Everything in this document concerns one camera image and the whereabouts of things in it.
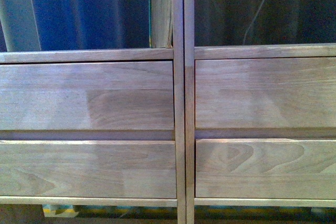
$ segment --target wooden drawer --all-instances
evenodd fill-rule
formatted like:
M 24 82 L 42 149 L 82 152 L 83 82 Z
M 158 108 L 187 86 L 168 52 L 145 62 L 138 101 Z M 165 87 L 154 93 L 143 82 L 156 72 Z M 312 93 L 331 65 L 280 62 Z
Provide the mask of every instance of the wooden drawer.
M 173 130 L 171 61 L 0 66 L 0 130 Z
M 336 140 L 196 141 L 196 197 L 336 199 Z
M 0 141 L 0 195 L 176 198 L 174 141 Z
M 197 129 L 336 127 L 336 58 L 196 61 Z

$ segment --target wooden panel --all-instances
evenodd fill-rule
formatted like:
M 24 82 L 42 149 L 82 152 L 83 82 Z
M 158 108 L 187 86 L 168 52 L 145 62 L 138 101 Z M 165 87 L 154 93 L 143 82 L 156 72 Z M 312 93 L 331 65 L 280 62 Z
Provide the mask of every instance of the wooden panel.
M 260 207 L 336 207 L 328 199 L 237 199 L 195 198 L 197 206 L 260 206 Z
M 196 197 L 336 199 L 336 141 L 196 141 Z
M 198 129 L 336 127 L 336 58 L 196 61 Z
M 0 66 L 0 130 L 173 130 L 172 63 Z
M 0 196 L 0 204 L 177 207 L 176 199 Z
M 336 44 L 197 47 L 196 60 L 336 56 Z
M 0 195 L 176 198 L 174 141 L 0 141 Z
M 195 198 L 195 3 L 184 0 L 186 223 L 194 223 Z
M 173 59 L 172 49 L 115 49 L 0 53 L 0 63 L 88 62 L 167 59 Z
M 183 0 L 173 0 L 174 116 L 176 144 L 177 220 L 186 223 L 185 202 L 185 117 L 184 117 L 184 27 Z

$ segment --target unfinished wood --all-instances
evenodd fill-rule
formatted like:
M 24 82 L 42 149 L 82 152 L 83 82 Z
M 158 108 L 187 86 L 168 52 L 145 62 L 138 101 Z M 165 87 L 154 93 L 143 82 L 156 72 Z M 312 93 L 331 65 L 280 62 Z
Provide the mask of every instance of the unfinished wood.
M 173 130 L 169 61 L 0 66 L 0 130 Z
M 336 127 L 336 58 L 196 61 L 196 128 Z
M 183 0 L 172 0 L 174 34 L 174 116 L 176 146 L 177 220 L 186 223 Z
M 197 47 L 196 60 L 336 56 L 336 44 Z
M 196 206 L 256 206 L 256 207 L 336 207 L 336 200 L 195 198 L 195 205 Z
M 196 141 L 197 198 L 336 199 L 336 141 Z
M 42 205 L 0 205 L 0 224 L 45 224 Z
M 151 0 L 151 37 L 153 48 L 172 48 L 172 0 Z
M 0 195 L 176 198 L 174 141 L 0 141 Z
M 0 204 L 177 207 L 176 199 L 0 196 Z
M 195 198 L 195 6 L 184 0 L 186 220 L 194 223 Z
M 173 59 L 172 49 L 114 49 L 2 52 L 0 63 L 88 62 Z

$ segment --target vertical wooden post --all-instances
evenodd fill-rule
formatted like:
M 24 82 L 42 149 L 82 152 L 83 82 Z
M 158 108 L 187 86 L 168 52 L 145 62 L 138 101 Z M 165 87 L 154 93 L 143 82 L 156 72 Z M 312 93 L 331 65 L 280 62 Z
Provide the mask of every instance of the vertical wooden post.
M 44 224 L 42 205 L 0 205 L 0 224 Z
M 194 0 L 184 0 L 186 220 L 194 223 L 195 198 L 195 27 Z
M 186 223 L 183 0 L 173 0 L 177 222 Z

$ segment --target wire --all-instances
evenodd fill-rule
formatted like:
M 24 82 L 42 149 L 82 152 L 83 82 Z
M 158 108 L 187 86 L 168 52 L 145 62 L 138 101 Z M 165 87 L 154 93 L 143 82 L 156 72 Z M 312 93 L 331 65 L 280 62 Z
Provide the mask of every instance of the wire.
M 258 8 L 257 12 L 255 13 L 255 15 L 254 15 L 254 17 L 253 17 L 251 23 L 249 24 L 249 26 L 247 27 L 247 29 L 246 29 L 246 31 L 245 31 L 244 39 L 243 39 L 243 45 L 245 45 L 247 34 L 248 34 L 248 32 L 250 31 L 250 29 L 251 29 L 252 25 L 254 24 L 254 22 L 256 21 L 258 15 L 259 15 L 259 12 L 260 12 L 261 8 L 262 8 L 263 5 L 264 5 L 264 2 L 265 2 L 265 0 L 262 0 L 262 1 L 261 1 L 261 3 L 260 3 L 260 5 L 259 5 L 259 8 Z

